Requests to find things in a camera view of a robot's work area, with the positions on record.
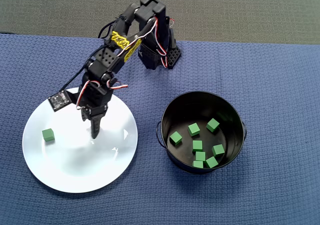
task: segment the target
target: cable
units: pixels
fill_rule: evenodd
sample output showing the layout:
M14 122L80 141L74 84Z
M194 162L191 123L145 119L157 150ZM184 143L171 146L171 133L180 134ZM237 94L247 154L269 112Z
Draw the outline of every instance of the cable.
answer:
M106 33L105 36L102 36L101 39L105 39L106 37L109 36L111 28L112 28L112 26L109 26L108 32Z
M98 35L98 39L101 37L101 35L102 35L102 33L104 32L104 30L105 30L107 27L109 27L110 25L114 24L117 20L118 20L118 19L113 20L113 21L109 22L107 25L105 25L103 28L101 28L101 30L100 30L100 32L99 32L99 35Z
M172 28L175 24L175 20L173 18L170 18L170 21L172 21L172 24L169 26L169 28Z
M162 59L162 57L161 57L161 62L162 62L162 65L163 65L165 68L168 67L168 59L167 59L167 57L165 57L165 63L164 63L164 61L163 61L163 59Z
M95 84L98 85L98 87L100 87L100 83L99 83L98 81L96 81L96 80L88 80L88 81L86 81L85 84L83 85L83 88L81 89L81 92L80 92L79 97L78 97L78 99L77 99L77 101L76 101L76 104L75 104L75 108L76 108L77 110L80 110L80 109L81 109L81 107L78 108L78 106L79 106L80 100L81 100L81 98L82 98L82 95L84 94L85 89L86 89L86 87L88 86L89 83L95 83Z
M164 48L160 45L160 43L158 42L158 18L155 18L156 21L156 26L155 26L155 31L154 31L154 36L155 36L155 41L156 44L158 44L158 46L161 48L163 54L157 49L157 52L161 55L161 56L166 56L167 52L166 50L164 50Z
M116 83L120 83L120 86L110 86L110 80L106 81L106 86L108 89L113 89L113 90L117 90L117 89L123 89L123 88L127 88L128 85L127 84L122 84L120 81L117 81Z
M137 37L135 40L133 40L129 45L127 45L124 49L122 49L121 52L118 53L117 57L119 57L119 56L120 56L127 48L129 48L132 44L134 44L135 41L137 41L138 39L142 39L142 38L144 38L145 36L147 36L149 33L151 33L151 32L154 30L154 28L157 26L158 19L157 19L157 18L155 18L155 19L156 19L156 20L155 20L152 28L150 29L150 31L148 31L145 35L139 36L139 37Z
M80 68L80 70L65 84L63 85L63 87L59 90L59 92L61 92L62 90L66 89L66 87L85 69L86 67L86 64L89 62L89 60L92 58L92 56L99 52L101 49L104 49L106 48L108 45L103 45L99 48L97 48L96 50L94 50L90 56L87 58L87 60L85 61L84 65L82 66L82 68Z

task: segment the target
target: floor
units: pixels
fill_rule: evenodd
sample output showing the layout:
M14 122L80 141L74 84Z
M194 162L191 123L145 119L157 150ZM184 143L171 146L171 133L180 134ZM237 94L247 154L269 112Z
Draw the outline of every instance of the floor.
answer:
M162 1L177 40L320 44L320 0ZM0 31L97 37L131 3L139 0L0 0Z

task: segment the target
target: green cube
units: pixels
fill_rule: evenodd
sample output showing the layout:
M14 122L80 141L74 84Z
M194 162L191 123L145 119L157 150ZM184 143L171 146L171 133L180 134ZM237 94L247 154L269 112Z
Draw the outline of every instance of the green cube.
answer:
M211 169L218 165L218 162L217 162L217 160L216 160L216 158L214 156L212 156L212 157L208 158L207 160L205 160L204 163Z
M200 128L198 127L198 124L195 122L194 124L191 124L188 126L188 132L191 137L194 135L197 135L200 133Z
M206 125L206 128L210 130L210 132L214 132L214 130L217 129L217 127L219 126L219 123L214 119L212 118Z
M204 162L203 161L193 161L192 166L194 166L195 168L203 169Z
M51 128L46 129L46 130L43 130L43 131L42 131L42 136L43 136L43 139L44 139L46 142L55 140L54 131L52 131Z
M214 157L219 157L225 153L224 146L222 144L215 145L212 147L212 152Z
M196 161L205 161L206 153L204 151L196 151L195 152L195 160Z
M170 140L174 145L177 145L178 143L180 143L182 141L182 136L177 131L175 131L170 136Z
M193 141L193 147L192 152L201 152L202 151L202 141L200 140L194 140Z

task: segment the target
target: blue fabric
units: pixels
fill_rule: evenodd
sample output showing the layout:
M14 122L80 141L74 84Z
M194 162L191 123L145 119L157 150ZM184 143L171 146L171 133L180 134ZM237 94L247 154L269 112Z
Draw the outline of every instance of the blue fabric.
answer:
M84 194L39 182L22 152L25 124L101 44L0 35L1 225L320 224L320 45L181 41L173 70L147 70L135 52L118 73L129 88L115 92L138 127L129 168ZM155 136L167 104L196 90L229 101L248 130L239 156L207 175L177 168Z

